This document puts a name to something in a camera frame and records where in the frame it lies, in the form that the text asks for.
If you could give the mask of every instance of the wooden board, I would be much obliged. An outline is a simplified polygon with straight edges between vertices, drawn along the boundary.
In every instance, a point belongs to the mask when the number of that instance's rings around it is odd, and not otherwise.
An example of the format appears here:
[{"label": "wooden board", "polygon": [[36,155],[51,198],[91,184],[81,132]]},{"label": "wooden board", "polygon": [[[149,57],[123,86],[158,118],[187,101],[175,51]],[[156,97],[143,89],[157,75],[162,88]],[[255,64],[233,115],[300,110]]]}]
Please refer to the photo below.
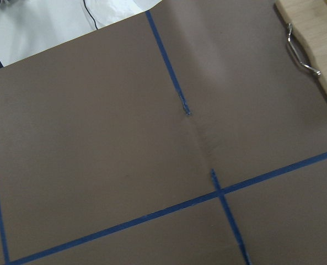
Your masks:
[{"label": "wooden board", "polygon": [[278,0],[276,6],[303,45],[327,93],[327,3],[324,0]]}]

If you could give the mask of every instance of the white fabric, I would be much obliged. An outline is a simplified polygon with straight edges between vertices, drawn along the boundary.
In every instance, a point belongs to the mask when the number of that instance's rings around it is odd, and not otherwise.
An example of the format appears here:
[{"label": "white fabric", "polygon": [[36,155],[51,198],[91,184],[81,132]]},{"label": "white fabric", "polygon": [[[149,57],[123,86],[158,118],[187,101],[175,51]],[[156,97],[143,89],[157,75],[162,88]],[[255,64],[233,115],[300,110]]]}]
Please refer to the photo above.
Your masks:
[{"label": "white fabric", "polygon": [[[161,0],[86,0],[99,28],[152,8]],[[83,0],[10,0],[0,4],[4,66],[95,30]]]}]

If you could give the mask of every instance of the black cable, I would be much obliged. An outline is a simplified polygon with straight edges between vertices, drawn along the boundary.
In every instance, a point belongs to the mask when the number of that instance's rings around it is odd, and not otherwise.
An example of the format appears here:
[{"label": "black cable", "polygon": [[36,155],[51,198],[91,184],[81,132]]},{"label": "black cable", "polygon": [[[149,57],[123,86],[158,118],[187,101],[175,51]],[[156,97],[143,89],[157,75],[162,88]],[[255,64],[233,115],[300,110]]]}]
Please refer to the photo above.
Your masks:
[{"label": "black cable", "polygon": [[95,27],[96,27],[96,30],[97,30],[98,28],[97,28],[96,20],[94,19],[94,17],[92,17],[90,11],[87,9],[86,1],[85,1],[85,0],[83,0],[83,1],[84,1],[84,6],[85,6],[85,8],[86,8],[86,11],[87,11],[87,13],[90,15],[90,17],[92,18],[93,22],[95,23]]}]

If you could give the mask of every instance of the wire handle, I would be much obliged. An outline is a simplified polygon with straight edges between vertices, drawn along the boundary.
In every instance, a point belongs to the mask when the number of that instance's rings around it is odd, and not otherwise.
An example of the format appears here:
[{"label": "wire handle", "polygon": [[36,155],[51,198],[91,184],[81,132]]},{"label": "wire handle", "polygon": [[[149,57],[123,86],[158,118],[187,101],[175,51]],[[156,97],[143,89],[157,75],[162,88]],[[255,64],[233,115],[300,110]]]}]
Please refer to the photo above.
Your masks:
[{"label": "wire handle", "polygon": [[288,44],[290,45],[290,47],[291,47],[291,49],[292,49],[292,51],[293,51],[293,54],[294,54],[295,57],[297,58],[299,64],[300,64],[301,66],[305,67],[306,69],[311,70],[311,71],[313,72],[313,75],[315,75],[315,76],[317,76],[317,77],[321,76],[321,72],[320,72],[319,70],[317,70],[317,69],[315,69],[315,68],[313,68],[313,67],[307,65],[306,63],[302,62],[302,59],[301,59],[301,57],[299,56],[298,51],[296,50],[296,48],[294,47],[294,45],[293,45],[293,43],[292,43],[292,39],[291,39],[292,29],[293,29],[293,27],[292,27],[292,23],[289,23],[289,24],[288,24],[288,38],[287,38],[287,42],[288,42]]}]

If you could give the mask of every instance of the metal handle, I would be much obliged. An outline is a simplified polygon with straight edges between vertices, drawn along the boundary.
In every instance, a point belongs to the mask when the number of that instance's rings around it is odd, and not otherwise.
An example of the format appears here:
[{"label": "metal handle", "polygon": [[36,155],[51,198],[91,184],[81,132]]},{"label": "metal handle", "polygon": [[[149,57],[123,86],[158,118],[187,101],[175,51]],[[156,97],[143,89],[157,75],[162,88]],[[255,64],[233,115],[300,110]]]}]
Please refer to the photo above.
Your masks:
[{"label": "metal handle", "polygon": [[289,23],[288,24],[288,38],[287,38],[287,42],[288,44],[290,45],[295,57],[297,58],[298,62],[300,63],[301,66],[305,67],[306,69],[308,70],[311,70],[313,72],[313,74],[317,77],[321,76],[321,72],[309,65],[307,65],[306,63],[302,62],[299,54],[298,54],[298,51],[296,50],[296,48],[294,47],[293,43],[292,43],[292,39],[291,39],[291,35],[292,35],[292,24]]}]

